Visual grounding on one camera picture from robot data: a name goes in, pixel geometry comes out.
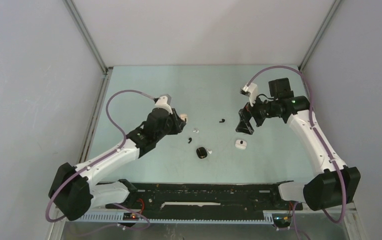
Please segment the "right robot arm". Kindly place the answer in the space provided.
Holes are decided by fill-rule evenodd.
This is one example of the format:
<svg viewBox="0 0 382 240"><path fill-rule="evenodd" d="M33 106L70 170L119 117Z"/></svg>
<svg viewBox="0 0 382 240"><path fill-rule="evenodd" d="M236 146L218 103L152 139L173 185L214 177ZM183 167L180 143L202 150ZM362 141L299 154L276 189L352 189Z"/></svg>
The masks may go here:
<svg viewBox="0 0 382 240"><path fill-rule="evenodd" d="M308 205L313 211L346 205L353 202L361 179L357 167L349 167L334 151L310 112L310 102L304 95L295 96L288 78L268 83L270 97L260 99L255 83L245 85L240 93L249 98L239 110L237 133L252 135L250 121L260 127L266 119L280 118L297 135L309 156L314 178L308 183L286 181L270 194L270 204L283 209L290 201Z"/></svg>

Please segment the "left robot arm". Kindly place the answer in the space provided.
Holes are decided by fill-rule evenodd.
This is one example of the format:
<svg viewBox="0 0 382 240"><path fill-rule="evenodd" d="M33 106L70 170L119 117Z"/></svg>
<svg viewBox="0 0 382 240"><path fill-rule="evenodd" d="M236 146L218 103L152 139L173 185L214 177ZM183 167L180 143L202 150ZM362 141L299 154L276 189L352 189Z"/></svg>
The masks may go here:
<svg viewBox="0 0 382 240"><path fill-rule="evenodd" d="M109 150L74 166L67 162L59 166L48 193L50 203L70 221L79 219L92 208L107 204L132 208L137 202L137 194L128 181L101 181L153 150L165 136L181 133L187 123L186 114L155 107L145 121Z"/></svg>

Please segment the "beige earbud charging case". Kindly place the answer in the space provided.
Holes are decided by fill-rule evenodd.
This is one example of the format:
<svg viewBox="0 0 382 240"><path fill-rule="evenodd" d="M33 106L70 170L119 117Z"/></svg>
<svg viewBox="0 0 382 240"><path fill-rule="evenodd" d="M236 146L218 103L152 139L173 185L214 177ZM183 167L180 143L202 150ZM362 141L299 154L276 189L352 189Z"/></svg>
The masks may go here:
<svg viewBox="0 0 382 240"><path fill-rule="evenodd" d="M179 115L180 119L183 120L184 122L188 121L188 115L185 113L182 113Z"/></svg>

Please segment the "black earbud charging case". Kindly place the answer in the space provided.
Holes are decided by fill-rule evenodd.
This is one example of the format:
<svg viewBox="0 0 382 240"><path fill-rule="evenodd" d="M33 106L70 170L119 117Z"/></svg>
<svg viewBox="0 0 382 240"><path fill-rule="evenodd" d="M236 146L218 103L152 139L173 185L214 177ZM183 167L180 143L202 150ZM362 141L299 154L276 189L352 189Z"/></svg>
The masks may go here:
<svg viewBox="0 0 382 240"><path fill-rule="evenodd" d="M199 159L205 159L208 156L207 149L205 147L198 147L196 149L196 155Z"/></svg>

